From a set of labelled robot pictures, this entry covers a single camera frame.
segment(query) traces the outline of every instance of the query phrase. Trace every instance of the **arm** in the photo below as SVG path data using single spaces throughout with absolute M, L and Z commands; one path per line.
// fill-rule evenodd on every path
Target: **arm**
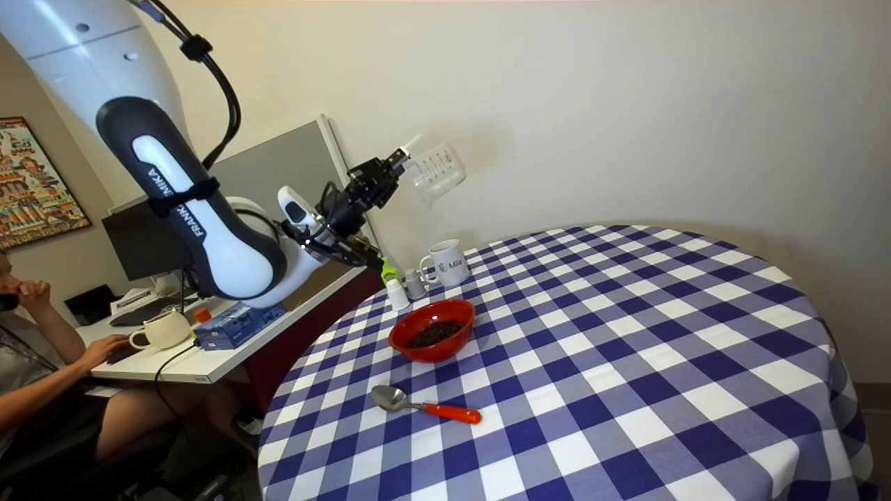
M 21 305 L 34 318 L 40 333 L 66 364 L 73 364 L 84 355 L 84 340 L 50 304 L 49 283 L 23 282 L 19 287 L 19 298 Z
M 83 357 L 71 365 L 0 396 L 0 431 L 10 430 L 24 423 L 89 374 L 91 369 L 104 362 L 114 349 L 128 342 L 127 336 L 109 336 L 95 341 L 90 344 Z

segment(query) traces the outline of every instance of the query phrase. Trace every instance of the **picture frame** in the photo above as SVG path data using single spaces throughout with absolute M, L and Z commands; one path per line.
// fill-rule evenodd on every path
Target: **picture frame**
M 90 225 L 28 122 L 0 118 L 0 249 Z

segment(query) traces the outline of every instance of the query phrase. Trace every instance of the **salt shaker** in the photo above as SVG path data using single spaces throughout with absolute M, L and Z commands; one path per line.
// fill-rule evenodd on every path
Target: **salt shaker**
M 405 272 L 405 288 L 408 289 L 408 298 L 410 300 L 419 300 L 427 295 L 427 287 L 421 280 L 421 273 L 416 269 L 410 269 Z

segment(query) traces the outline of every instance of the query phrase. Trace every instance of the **white mug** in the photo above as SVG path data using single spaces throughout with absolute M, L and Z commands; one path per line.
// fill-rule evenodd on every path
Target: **white mug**
M 470 276 L 470 268 L 467 267 L 467 259 L 464 252 L 458 246 L 455 239 L 445 240 L 430 247 L 430 255 L 421 258 L 421 276 L 427 283 L 440 283 L 445 287 L 457 285 Z M 427 275 L 424 270 L 424 261 L 433 261 L 434 275 Z
M 143 329 L 130 334 L 130 344 L 136 349 L 150 346 L 157 349 L 173 348 L 192 333 L 192 326 L 178 311 L 171 309 L 143 322 Z M 149 344 L 136 344 L 133 338 L 145 334 Z

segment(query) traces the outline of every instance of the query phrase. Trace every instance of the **spoon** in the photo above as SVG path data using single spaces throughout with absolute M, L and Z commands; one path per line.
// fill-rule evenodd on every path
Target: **spoon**
M 483 416 L 479 411 L 462 409 L 460 407 L 440 406 L 439 404 L 413 404 L 408 401 L 408 395 L 399 388 L 379 384 L 372 388 L 372 400 L 378 407 L 387 412 L 401 411 L 406 407 L 411 407 L 426 412 L 427 414 L 437 415 L 445 419 L 454 419 L 464 423 L 479 423 Z

